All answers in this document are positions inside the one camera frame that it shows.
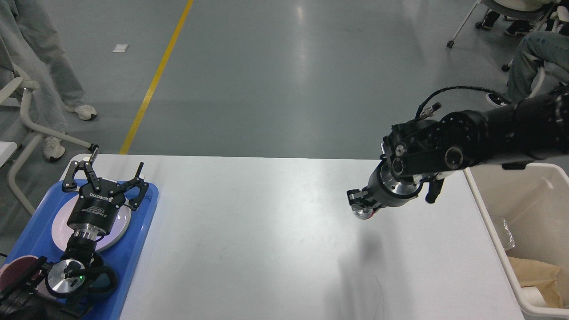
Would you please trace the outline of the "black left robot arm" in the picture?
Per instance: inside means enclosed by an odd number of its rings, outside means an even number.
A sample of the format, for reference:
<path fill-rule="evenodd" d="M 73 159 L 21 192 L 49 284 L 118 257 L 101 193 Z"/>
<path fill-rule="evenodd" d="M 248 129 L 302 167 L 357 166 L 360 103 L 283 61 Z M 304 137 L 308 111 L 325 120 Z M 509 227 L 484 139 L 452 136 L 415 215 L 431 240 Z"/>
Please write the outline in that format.
<path fill-rule="evenodd" d="M 74 160 L 37 207 L 1 268 L 3 320 L 117 320 L 158 201 L 143 163 L 134 178 Z"/>

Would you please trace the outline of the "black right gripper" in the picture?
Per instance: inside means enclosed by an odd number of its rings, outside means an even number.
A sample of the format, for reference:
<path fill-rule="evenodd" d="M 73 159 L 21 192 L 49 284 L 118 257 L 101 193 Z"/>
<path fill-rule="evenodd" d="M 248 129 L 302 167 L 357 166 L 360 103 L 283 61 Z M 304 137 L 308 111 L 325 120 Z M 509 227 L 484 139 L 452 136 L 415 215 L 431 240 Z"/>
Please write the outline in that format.
<path fill-rule="evenodd" d="M 468 164 L 472 125 L 461 118 L 411 120 L 393 125 L 383 142 L 391 145 L 393 154 L 382 156 L 367 188 L 347 191 L 353 208 L 400 207 L 416 198 L 425 183 L 429 184 L 425 201 L 435 203 L 444 175 Z"/>

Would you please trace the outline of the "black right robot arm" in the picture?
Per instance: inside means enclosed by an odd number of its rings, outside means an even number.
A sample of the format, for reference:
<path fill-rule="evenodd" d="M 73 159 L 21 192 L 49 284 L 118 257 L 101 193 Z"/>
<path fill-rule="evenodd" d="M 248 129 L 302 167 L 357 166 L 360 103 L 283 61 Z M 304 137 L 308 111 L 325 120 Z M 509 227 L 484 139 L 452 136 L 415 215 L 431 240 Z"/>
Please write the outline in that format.
<path fill-rule="evenodd" d="M 568 88 L 490 111 L 451 112 L 430 120 L 433 108 L 393 125 L 384 136 L 380 164 L 361 190 L 348 190 L 353 213 L 362 220 L 382 208 L 400 207 L 429 185 L 434 203 L 453 172 L 480 164 L 506 170 L 568 154 Z"/>

